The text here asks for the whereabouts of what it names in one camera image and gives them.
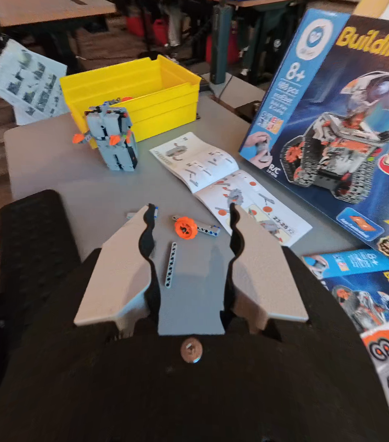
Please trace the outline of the grey angled beam blue pins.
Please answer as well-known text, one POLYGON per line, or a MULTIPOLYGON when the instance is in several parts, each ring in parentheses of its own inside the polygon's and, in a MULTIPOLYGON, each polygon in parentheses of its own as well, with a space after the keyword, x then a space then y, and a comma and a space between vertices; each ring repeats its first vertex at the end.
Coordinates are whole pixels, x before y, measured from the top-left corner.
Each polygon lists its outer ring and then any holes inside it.
MULTIPOLYGON (((154 210, 154 219, 157 219, 157 218, 158 218, 158 211, 159 211, 159 207, 156 206, 156 207, 155 207, 155 210, 154 210)), ((135 215, 136 215, 136 212, 127 212, 127 214, 126 214, 126 218, 127 218, 127 219, 131 219, 131 218, 133 218, 135 215)))

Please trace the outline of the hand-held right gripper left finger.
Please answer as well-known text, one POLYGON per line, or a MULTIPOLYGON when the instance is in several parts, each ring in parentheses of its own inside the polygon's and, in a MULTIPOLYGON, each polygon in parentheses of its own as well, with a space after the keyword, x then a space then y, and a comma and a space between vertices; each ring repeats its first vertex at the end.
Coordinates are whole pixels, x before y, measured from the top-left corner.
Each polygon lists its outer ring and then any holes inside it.
POLYGON ((114 323, 122 338, 133 336, 138 320, 152 310, 159 283, 150 255, 156 206, 147 204, 101 247, 74 325, 114 323))

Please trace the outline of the grey desk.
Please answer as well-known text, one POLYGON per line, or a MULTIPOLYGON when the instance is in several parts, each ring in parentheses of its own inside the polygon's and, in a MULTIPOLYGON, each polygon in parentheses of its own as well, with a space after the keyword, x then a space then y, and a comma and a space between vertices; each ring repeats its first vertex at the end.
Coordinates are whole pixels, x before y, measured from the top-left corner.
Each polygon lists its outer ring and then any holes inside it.
POLYGON ((230 235, 222 230, 218 238, 204 234, 188 241, 177 238, 173 215, 188 216, 210 225, 218 222, 188 187, 149 152, 187 132, 233 155, 240 169, 312 226, 291 247, 298 257, 366 247, 239 156, 248 123, 209 96, 199 98, 197 111, 199 120, 140 142, 138 166, 134 172, 127 173, 110 171, 101 163, 97 151, 87 144, 72 143, 77 130, 69 113, 4 134, 14 200, 46 189, 58 191, 82 260, 127 221, 128 212, 138 211, 148 203, 158 206, 153 260, 160 284, 167 268, 170 243, 178 244, 171 287, 161 287, 159 334, 224 332, 219 311, 223 308, 228 263, 233 257, 230 235))

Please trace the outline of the dark teal post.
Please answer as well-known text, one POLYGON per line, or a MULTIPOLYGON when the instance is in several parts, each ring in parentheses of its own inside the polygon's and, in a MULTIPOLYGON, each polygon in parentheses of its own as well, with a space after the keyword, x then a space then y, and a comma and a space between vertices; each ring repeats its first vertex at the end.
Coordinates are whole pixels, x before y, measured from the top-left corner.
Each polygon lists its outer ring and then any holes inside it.
POLYGON ((224 83, 226 78, 232 11, 232 7, 225 1, 213 7, 209 81, 214 85, 224 83))

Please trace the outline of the yellow plastic bin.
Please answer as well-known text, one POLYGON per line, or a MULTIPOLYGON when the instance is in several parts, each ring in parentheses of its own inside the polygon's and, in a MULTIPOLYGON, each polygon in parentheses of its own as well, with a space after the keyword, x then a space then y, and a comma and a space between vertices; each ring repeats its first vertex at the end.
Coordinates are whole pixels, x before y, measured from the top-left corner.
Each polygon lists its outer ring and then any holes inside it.
POLYGON ((201 77, 163 56, 64 76, 60 84, 78 130, 88 130, 85 112, 106 101, 125 108, 136 141, 195 121, 201 77))

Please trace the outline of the blue building set box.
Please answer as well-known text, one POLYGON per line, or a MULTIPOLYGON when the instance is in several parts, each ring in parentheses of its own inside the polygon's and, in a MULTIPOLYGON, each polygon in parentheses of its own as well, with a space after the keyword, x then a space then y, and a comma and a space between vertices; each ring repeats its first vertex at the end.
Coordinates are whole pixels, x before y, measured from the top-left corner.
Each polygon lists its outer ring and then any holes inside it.
POLYGON ((239 153, 389 258, 389 20, 309 9, 239 153))

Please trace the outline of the grey toy brick robot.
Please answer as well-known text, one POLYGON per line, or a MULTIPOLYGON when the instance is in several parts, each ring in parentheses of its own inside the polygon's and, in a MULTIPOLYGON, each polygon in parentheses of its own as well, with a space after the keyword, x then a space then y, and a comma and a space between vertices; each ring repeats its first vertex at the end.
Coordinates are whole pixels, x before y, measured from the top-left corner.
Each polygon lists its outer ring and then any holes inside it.
POLYGON ((112 171, 132 172, 138 163, 138 149, 132 121, 126 108, 113 107, 120 99, 105 101, 84 112, 87 130, 75 134, 74 144, 95 141, 107 167, 112 171))

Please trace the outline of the long straight grey beam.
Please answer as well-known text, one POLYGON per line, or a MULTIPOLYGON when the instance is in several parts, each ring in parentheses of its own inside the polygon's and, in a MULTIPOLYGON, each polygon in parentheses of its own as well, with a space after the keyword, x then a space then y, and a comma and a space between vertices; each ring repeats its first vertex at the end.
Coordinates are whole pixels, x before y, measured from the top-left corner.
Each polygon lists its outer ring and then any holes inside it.
POLYGON ((164 287, 168 289, 171 287, 173 272, 175 270, 176 252, 177 252, 177 243, 174 241, 170 245, 168 264, 164 275, 164 287))

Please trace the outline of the red plastic canister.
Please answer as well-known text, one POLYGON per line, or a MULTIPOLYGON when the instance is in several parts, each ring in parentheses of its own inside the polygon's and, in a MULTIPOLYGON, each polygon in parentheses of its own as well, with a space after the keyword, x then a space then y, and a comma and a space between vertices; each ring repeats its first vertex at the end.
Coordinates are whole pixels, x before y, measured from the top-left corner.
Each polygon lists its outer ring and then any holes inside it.
POLYGON ((158 46, 164 47, 168 44, 168 22, 166 19, 157 19, 153 22, 153 36, 158 46))
POLYGON ((144 37, 144 26, 142 18, 138 15, 130 15, 126 18, 127 31, 137 37, 144 37))

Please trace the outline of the orange wheel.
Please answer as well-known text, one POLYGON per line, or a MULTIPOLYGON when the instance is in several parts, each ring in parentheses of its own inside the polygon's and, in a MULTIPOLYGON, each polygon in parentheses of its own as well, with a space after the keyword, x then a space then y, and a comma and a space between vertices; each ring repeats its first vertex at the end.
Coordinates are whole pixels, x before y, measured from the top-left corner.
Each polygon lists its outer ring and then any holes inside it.
POLYGON ((194 239, 199 233, 211 237, 218 237, 221 228, 215 225, 209 225, 186 216, 172 215, 175 232, 178 237, 185 240, 194 239))

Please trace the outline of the black studded pad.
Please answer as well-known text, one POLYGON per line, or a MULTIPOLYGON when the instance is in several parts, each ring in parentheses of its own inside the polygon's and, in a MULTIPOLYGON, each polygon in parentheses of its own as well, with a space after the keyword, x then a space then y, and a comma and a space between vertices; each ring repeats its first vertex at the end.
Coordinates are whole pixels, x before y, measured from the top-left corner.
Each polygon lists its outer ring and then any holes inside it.
POLYGON ((62 198, 44 190, 0 209, 0 274, 9 308, 32 309, 81 264, 62 198))

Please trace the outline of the printed paper leaflet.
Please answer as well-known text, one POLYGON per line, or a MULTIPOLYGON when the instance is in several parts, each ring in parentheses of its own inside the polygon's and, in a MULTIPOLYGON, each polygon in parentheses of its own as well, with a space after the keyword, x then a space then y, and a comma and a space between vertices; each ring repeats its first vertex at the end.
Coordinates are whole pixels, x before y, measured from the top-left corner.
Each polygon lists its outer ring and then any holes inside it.
POLYGON ((0 54, 0 98, 8 102, 17 125, 68 113, 60 85, 67 67, 10 39, 0 54))

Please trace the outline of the small blue kit box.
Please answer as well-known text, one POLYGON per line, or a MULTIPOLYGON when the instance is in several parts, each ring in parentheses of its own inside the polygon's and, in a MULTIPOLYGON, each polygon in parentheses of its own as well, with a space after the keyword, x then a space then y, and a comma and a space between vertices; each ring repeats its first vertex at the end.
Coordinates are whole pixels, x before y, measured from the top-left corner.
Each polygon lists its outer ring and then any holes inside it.
POLYGON ((302 256, 359 334, 389 322, 389 259, 372 249, 302 256))

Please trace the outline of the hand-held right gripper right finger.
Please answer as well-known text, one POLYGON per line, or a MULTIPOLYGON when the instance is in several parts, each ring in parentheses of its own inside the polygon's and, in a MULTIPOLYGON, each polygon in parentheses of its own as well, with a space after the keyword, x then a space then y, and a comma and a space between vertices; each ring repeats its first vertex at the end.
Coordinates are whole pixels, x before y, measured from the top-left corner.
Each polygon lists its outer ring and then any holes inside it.
POLYGON ((280 241, 241 206, 230 205, 231 259, 220 319, 251 334, 266 333, 270 322, 306 323, 308 312, 280 241))

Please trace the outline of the open instruction booklet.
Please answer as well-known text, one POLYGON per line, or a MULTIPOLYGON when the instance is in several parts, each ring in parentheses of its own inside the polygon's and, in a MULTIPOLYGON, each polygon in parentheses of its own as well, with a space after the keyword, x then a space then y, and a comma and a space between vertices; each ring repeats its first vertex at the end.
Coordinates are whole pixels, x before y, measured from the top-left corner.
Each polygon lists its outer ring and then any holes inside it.
POLYGON ((241 206, 283 246, 292 246, 312 226, 239 168, 231 154, 188 132, 150 149, 167 170, 186 184, 220 226, 232 233, 230 205, 241 206))

